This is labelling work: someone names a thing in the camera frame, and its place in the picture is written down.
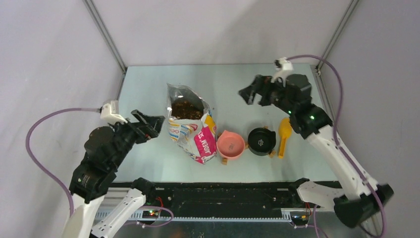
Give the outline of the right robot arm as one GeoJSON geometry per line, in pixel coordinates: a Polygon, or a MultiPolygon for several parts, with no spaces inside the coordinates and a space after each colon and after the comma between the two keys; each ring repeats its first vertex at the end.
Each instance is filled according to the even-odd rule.
{"type": "Polygon", "coordinates": [[[360,165],[334,131],[328,114],[312,102],[312,85],[305,75],[291,74],[285,80],[256,75],[238,94],[248,105],[261,95],[259,105],[274,105],[286,112],[292,129],[323,155],[341,185],[331,188],[299,179],[289,189],[292,206],[308,202],[333,210],[345,226],[355,228],[380,212],[394,195],[389,184],[379,184],[360,165]]]}

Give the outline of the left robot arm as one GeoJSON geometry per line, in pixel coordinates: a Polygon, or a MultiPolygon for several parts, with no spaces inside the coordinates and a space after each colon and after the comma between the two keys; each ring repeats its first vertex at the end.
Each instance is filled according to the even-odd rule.
{"type": "Polygon", "coordinates": [[[69,186],[75,211],[65,225],[62,237],[111,238],[137,209],[156,202],[156,186],[138,178],[111,213],[97,225],[93,224],[127,154],[134,145],[157,138],[165,121],[164,116],[148,116],[138,110],[131,114],[136,122],[114,116],[107,126],[90,133],[84,145],[84,158],[74,170],[69,186]]]}

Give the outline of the yellow plastic scoop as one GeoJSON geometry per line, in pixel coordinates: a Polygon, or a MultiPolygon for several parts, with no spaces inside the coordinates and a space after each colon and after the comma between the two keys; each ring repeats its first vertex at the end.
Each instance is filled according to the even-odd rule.
{"type": "Polygon", "coordinates": [[[280,137],[278,157],[283,159],[285,156],[287,141],[292,135],[292,126],[289,118],[283,118],[279,124],[278,133],[280,137]]]}

